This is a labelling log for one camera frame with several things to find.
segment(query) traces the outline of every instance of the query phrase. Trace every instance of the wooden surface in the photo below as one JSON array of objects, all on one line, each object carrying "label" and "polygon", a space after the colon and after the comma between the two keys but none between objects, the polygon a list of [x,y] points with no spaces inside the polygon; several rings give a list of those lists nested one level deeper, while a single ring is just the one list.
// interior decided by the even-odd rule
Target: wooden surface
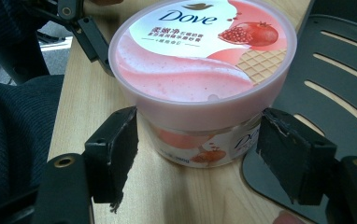
[{"label": "wooden surface", "polygon": [[[155,0],[125,0],[117,6],[85,2],[109,39],[118,25]],[[266,1],[299,26],[309,0]],[[114,111],[128,106],[114,77],[90,63],[74,40],[49,158],[81,153],[84,143]],[[95,223],[272,223],[282,210],[251,190],[241,175],[242,159],[212,169],[194,169],[162,158],[153,148],[141,120],[138,154],[117,214],[108,204],[95,204]]]}]

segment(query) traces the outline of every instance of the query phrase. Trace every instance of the black plastic tray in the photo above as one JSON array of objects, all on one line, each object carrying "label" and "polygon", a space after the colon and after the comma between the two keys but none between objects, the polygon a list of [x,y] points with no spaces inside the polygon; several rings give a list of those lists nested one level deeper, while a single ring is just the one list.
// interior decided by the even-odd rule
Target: black plastic tray
[{"label": "black plastic tray", "polygon": [[[346,109],[357,110],[357,0],[312,1],[298,35],[292,67],[272,107],[316,126],[337,144],[338,160],[357,156],[357,118]],[[265,197],[317,223],[327,223],[327,198],[320,206],[291,204],[255,149],[244,159],[243,175]]]}]

